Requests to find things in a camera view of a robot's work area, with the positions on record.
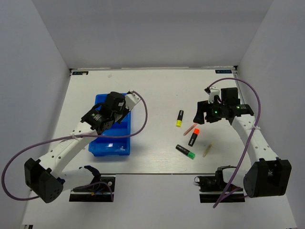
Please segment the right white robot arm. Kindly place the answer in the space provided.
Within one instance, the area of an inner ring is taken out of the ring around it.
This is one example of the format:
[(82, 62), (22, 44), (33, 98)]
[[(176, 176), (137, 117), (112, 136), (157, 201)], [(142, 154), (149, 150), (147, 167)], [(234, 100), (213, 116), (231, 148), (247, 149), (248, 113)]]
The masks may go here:
[(220, 190), (227, 190), (231, 185), (240, 187), (250, 198), (284, 195), (292, 166), (288, 160), (278, 157), (254, 125), (254, 113), (249, 105), (240, 102), (238, 89), (219, 90), (212, 86), (205, 91), (209, 98), (197, 103), (193, 121), (203, 125), (228, 120), (247, 147), (251, 163), (247, 171), (239, 169), (236, 172), (236, 166), (219, 167), (215, 173), (216, 186)]

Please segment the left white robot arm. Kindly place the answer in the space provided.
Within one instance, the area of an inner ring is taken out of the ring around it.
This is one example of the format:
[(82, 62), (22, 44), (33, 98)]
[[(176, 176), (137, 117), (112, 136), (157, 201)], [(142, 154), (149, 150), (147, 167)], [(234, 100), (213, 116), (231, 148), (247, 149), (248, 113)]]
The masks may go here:
[(110, 92), (103, 103), (94, 105), (81, 118), (71, 133), (71, 139), (61, 141), (39, 159), (30, 158), (25, 162), (26, 185), (45, 203), (55, 200), (64, 190), (67, 179), (61, 173), (68, 163), (96, 139), (96, 135), (101, 135), (127, 115), (126, 102), (129, 95)]

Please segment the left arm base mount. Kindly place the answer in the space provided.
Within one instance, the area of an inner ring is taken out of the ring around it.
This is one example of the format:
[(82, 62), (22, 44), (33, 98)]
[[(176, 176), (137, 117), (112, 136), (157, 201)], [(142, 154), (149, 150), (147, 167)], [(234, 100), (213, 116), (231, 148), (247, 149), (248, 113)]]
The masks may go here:
[(101, 176), (100, 183), (71, 190), (70, 202), (113, 202), (116, 176)]

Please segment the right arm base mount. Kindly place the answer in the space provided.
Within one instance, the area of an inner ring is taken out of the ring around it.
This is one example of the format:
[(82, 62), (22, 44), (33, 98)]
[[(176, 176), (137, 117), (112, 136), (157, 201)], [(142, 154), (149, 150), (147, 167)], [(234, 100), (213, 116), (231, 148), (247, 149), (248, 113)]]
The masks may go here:
[[(215, 176), (196, 176), (194, 183), (199, 187), (200, 203), (215, 203), (223, 191), (223, 187), (216, 182)], [(245, 202), (243, 189), (226, 197), (221, 203)]]

